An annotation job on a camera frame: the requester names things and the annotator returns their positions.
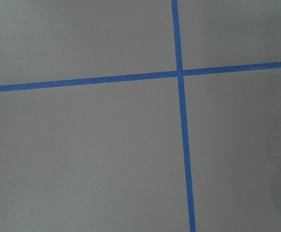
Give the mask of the blue tape line lengthwise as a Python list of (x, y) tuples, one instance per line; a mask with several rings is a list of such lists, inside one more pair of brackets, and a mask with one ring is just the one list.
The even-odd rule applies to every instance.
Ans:
[(178, 2), (176, 0), (173, 0), (171, 1), (171, 5), (172, 5), (172, 18), (173, 18), (175, 54), (176, 54), (177, 85), (178, 85), (180, 121), (181, 121), (182, 144), (183, 144), (183, 155), (184, 155), (188, 216), (189, 216), (190, 231), (195, 232), (196, 223), (195, 223), (195, 211), (194, 211), (194, 202), (193, 202), (192, 170), (191, 170), (189, 133), (188, 133), (188, 122), (187, 122), (187, 111), (186, 111), (186, 99), (185, 99), (185, 85), (184, 85), (184, 76), (183, 76)]

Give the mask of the blue tape line crosswise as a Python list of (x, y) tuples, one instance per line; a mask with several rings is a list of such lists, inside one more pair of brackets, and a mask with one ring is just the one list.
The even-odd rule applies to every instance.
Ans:
[[(188, 69), (188, 70), (183, 70), (182, 75), (193, 76), (193, 75), (205, 75), (205, 74), (216, 74), (216, 73), (235, 73), (235, 72), (257, 71), (257, 70), (268, 70), (268, 69), (279, 69), (279, 68), (281, 68), (281, 62), (271, 62), (271, 63), (260, 63), (260, 64), (246, 64), (246, 65), (235, 65), (235, 66)], [(166, 71), (166, 72), (150, 72), (150, 73), (115, 75), (115, 76), (105, 76), (105, 77), (81, 78), (81, 79), (71, 79), (71, 80), (56, 80), (56, 81), (37, 82), (37, 83), (2, 85), (0, 86), (0, 92), (56, 88), (56, 87), (71, 87), (71, 86), (161, 79), (161, 78), (173, 78), (176, 76), (177, 76), (176, 71)]]

